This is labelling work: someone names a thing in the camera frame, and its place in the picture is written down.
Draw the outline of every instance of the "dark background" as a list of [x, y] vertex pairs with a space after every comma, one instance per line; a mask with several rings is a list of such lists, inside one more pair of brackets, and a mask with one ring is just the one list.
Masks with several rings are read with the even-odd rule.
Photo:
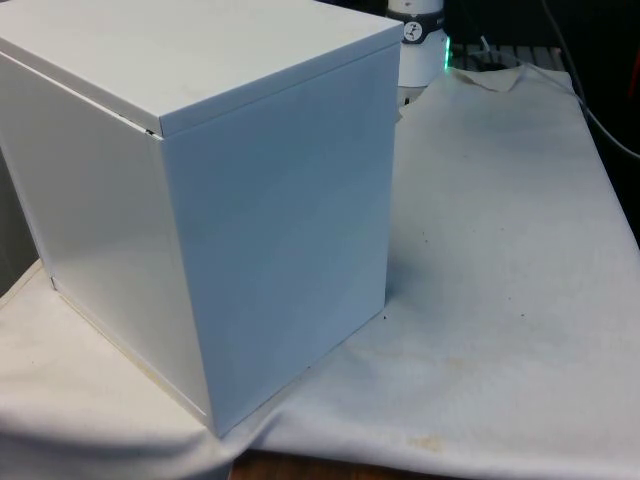
[[[327, 1], [375, 14], [384, 14], [386, 8], [386, 0]], [[634, 99], [627, 96], [640, 47], [640, 0], [548, 3], [573, 54], [591, 110], [620, 141], [640, 151], [640, 91]], [[445, 4], [446, 30], [454, 43], [478, 43], [481, 30], [493, 44], [559, 45], [539, 0], [465, 0], [475, 26], [464, 15], [460, 0], [445, 0]], [[640, 193], [636, 187], [640, 162], [621, 154], [600, 132], [592, 129], [592, 134], [636, 240], [640, 240]], [[0, 155], [0, 295], [36, 257]]]

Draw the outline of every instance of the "black cable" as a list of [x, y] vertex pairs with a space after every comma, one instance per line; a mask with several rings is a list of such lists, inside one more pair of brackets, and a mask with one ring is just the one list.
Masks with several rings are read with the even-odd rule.
[[551, 28], [553, 28], [556, 37], [558, 37], [558, 41], [560, 42], [560, 47], [562, 48], [562, 52], [564, 53], [565, 58], [567, 59], [567, 63], [569, 64], [569, 73], [573, 77], [573, 81], [576, 84], [576, 93], [580, 100], [582, 100], [582, 104], [586, 106], [587, 97], [584, 94], [584, 88], [582, 88], [582, 82], [580, 81], [580, 76], [578, 75], [578, 69], [576, 68], [576, 64], [573, 61], [573, 57], [571, 56], [571, 51], [569, 50], [569, 46], [564, 39], [564, 35], [562, 35], [562, 30], [560, 30], [560, 26], [558, 22], [556, 22], [555, 17], [551, 13], [549, 9], [549, 5], [547, 5], [547, 0], [540, 0], [542, 3], [542, 9], [544, 10], [545, 15], [549, 19], [549, 23], [551, 24]]

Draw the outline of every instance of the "white cylindrical device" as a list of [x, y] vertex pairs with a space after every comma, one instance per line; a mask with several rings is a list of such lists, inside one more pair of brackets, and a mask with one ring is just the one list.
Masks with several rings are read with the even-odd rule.
[[404, 23], [398, 85], [426, 87], [445, 64], [444, 0], [389, 0], [387, 16]]

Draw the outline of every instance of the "box side panel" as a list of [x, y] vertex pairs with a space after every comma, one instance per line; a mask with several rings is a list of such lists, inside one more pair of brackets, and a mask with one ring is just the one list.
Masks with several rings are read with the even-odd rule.
[[163, 143], [219, 433], [383, 306], [399, 45]]
[[0, 105], [3, 152], [56, 287], [204, 418], [161, 140], [2, 54]]

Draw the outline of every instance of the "cable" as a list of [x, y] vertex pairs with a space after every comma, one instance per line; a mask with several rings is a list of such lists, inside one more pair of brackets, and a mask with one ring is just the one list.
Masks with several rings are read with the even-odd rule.
[[582, 105], [586, 107], [587, 105], [587, 97], [584, 94], [584, 88], [582, 88], [582, 82], [580, 81], [580, 76], [578, 75], [578, 70], [576, 69], [576, 64], [573, 62], [573, 57], [571, 56], [571, 51], [569, 50], [569, 46], [564, 39], [564, 35], [562, 35], [562, 30], [560, 30], [560, 26], [558, 22], [556, 22], [555, 17], [551, 13], [549, 9], [549, 5], [547, 5], [547, 0], [540, 0], [542, 3], [542, 9], [544, 10], [545, 15], [549, 19], [549, 23], [553, 28], [556, 37], [558, 37], [558, 41], [560, 42], [560, 47], [562, 48], [562, 52], [564, 56], [567, 58], [567, 63], [569, 64], [569, 70], [571, 71], [571, 76], [573, 77], [576, 84], [576, 91], [578, 92], [578, 96], [580, 100], [582, 100]]
[[473, 17], [469, 13], [469, 9], [467, 8], [467, 4], [465, 0], [458, 0], [458, 1], [460, 3], [460, 6], [462, 7], [462, 13], [464, 13], [464, 16], [467, 17], [467, 22], [469, 23], [469, 25], [471, 25], [471, 28], [473, 28], [476, 31], [478, 37], [480, 38], [480, 41], [482, 42], [482, 46], [484, 47], [485, 51], [489, 53], [489, 50], [491, 50], [489, 48], [489, 42], [487, 42], [487, 38], [482, 33], [482, 30], [478, 28], [478, 24], [474, 21]]
[[[584, 111], [584, 113], [593, 121], [593, 123], [600, 129], [600, 131], [607, 137], [607, 139], [613, 143], [616, 147], [618, 147], [620, 150], [622, 150], [624, 153], [626, 153], [627, 155], [629, 155], [630, 157], [636, 159], [636, 160], [640, 160], [640, 153], [634, 152], [633, 150], [631, 150], [630, 148], [626, 147], [625, 145], [623, 145], [616, 137], [614, 137], [609, 130], [607, 130], [605, 128], [605, 126], [602, 124], [602, 122], [600, 122], [600, 120], [598, 120], [598, 117], [595, 116], [595, 114], [591, 111], [591, 109], [587, 106], [586, 102], [580, 98], [580, 96], [578, 94], [576, 94], [573, 90], [571, 90], [571, 88], [569, 88], [568, 86], [566, 86], [564, 83], [556, 80], [555, 78], [553, 78], [551, 75], [549, 75], [547, 72], [545, 72], [542, 68], [533, 65], [532, 63], [529, 62], [525, 62], [524, 60], [521, 60], [520, 58], [516, 57], [515, 55], [511, 55], [510, 53], [507, 52], [498, 52], [496, 50], [491, 50], [491, 52], [495, 53], [495, 54], [499, 54], [502, 56], [506, 56], [509, 57], [513, 60], [515, 60], [518, 64], [523, 65], [526, 68], [530, 68], [531, 70], [533, 70], [534, 72], [536, 72], [538, 75], [540, 75], [542, 78], [550, 81], [551, 83], [559, 86], [562, 90], [564, 90], [565, 92], [569, 93], [570, 95], [574, 96], [578, 102], [580, 103], [580, 105], [582, 106], [582, 109]], [[485, 52], [472, 52], [469, 55], [484, 55]]]

